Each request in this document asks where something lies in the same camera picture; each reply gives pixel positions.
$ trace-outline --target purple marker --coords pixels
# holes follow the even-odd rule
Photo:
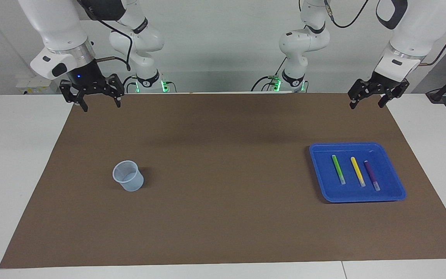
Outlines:
[[[373,170],[371,169],[371,166],[369,165],[368,161],[364,161],[364,166],[366,167],[366,170],[368,171],[369,178],[371,179],[371,182],[373,182],[373,185],[375,186],[376,191],[380,191],[379,185],[376,181],[375,173],[373,173]]]

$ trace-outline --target blue tray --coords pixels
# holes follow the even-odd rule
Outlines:
[[[309,152],[316,171],[322,195],[332,203],[387,202],[405,198],[405,190],[397,173],[378,143],[315,143]],[[345,177],[345,185],[340,183],[335,165],[331,159],[336,155]],[[361,187],[350,157],[355,157],[366,187]],[[367,160],[381,189],[375,191],[373,183],[364,167]]]

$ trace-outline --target white table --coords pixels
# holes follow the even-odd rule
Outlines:
[[[70,109],[60,95],[0,96],[0,261]],[[389,110],[446,207],[445,106],[407,94],[391,101]],[[0,270],[0,278],[43,277],[440,279],[446,259]]]

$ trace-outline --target marker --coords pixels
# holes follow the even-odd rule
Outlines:
[[[364,166],[366,167],[366,170],[368,171],[369,178],[371,179],[371,182],[373,182],[373,186],[375,187],[376,191],[380,191],[379,185],[376,181],[375,173],[373,173],[373,170],[371,169],[371,166],[369,165],[368,161],[364,161]]]
[[[354,157],[350,157],[350,161],[352,162],[352,166],[354,166],[355,173],[357,174],[357,178],[359,179],[359,182],[361,182],[361,186],[366,187],[366,183],[364,183],[364,179],[362,178],[361,170],[359,169],[359,166],[357,165],[357,161]]]
[[[332,155],[331,158],[333,159],[333,164],[336,168],[336,173],[338,174],[338,178],[340,178],[340,183],[342,185],[345,185],[345,178],[343,178],[342,169],[340,169],[340,165],[338,164],[338,160],[336,159],[336,155]]]

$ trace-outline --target green marker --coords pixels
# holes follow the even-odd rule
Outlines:
[[[331,158],[333,159],[333,164],[335,164],[336,173],[338,174],[338,178],[340,178],[340,183],[342,185],[345,185],[345,178],[343,178],[342,169],[340,169],[340,165],[338,164],[338,160],[336,159],[336,156],[332,155]]]

